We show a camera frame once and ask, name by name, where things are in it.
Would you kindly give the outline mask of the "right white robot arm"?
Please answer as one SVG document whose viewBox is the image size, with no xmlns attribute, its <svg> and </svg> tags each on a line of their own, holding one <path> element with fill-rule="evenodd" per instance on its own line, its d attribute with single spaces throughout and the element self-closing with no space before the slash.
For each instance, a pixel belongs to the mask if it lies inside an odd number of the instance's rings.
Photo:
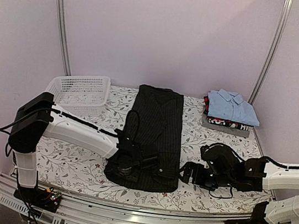
<svg viewBox="0 0 299 224">
<path fill-rule="evenodd" d="M 180 168 L 178 177 L 183 183 L 192 183 L 209 191 L 219 187 L 241 192 L 299 190 L 299 164 L 282 164 L 268 156 L 243 159 L 223 143 L 202 146 L 200 155 L 205 166 L 186 162 Z M 276 224 L 299 218 L 299 195 L 256 204 L 252 215 L 244 224 Z"/>
</svg>

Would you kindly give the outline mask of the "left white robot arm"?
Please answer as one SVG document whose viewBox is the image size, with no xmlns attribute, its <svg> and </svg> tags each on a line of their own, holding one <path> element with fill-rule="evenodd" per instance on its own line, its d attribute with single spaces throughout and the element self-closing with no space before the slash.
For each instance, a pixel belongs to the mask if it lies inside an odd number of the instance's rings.
<svg viewBox="0 0 299 224">
<path fill-rule="evenodd" d="M 21 193 L 31 204 L 42 199 L 36 168 L 36 147 L 42 137 L 69 142 L 111 160 L 112 172 L 131 182 L 139 181 L 141 170 L 157 167 L 159 162 L 156 145 L 142 145 L 125 130 L 106 130 L 77 117 L 57 105 L 49 92 L 20 107 L 14 121 L 0 132 L 8 135 Z"/>
</svg>

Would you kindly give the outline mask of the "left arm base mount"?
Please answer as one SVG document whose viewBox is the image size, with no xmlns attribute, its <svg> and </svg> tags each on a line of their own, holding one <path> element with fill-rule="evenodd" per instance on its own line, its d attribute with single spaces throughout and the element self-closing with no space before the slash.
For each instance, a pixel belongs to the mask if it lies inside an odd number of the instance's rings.
<svg viewBox="0 0 299 224">
<path fill-rule="evenodd" d="M 52 187 L 39 189 L 37 185 L 34 188 L 24 188 L 17 182 L 14 197 L 28 206 L 38 207 L 45 211 L 56 213 L 61 203 L 62 193 L 54 191 Z"/>
</svg>

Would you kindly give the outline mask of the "black pinstriped long sleeve shirt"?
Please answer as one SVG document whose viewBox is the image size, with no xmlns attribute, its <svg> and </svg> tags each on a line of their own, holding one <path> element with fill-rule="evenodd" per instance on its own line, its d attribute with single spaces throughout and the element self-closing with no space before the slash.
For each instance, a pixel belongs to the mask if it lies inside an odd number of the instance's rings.
<svg viewBox="0 0 299 224">
<path fill-rule="evenodd" d="M 114 155 L 129 156 L 140 172 L 138 181 L 109 174 L 110 159 L 104 169 L 108 180 L 120 186 L 147 192 L 171 193 L 178 188 L 184 97 L 171 89 L 140 85 L 125 126 L 116 130 L 119 142 Z M 158 154 L 158 165 L 141 169 L 144 154 Z"/>
</svg>

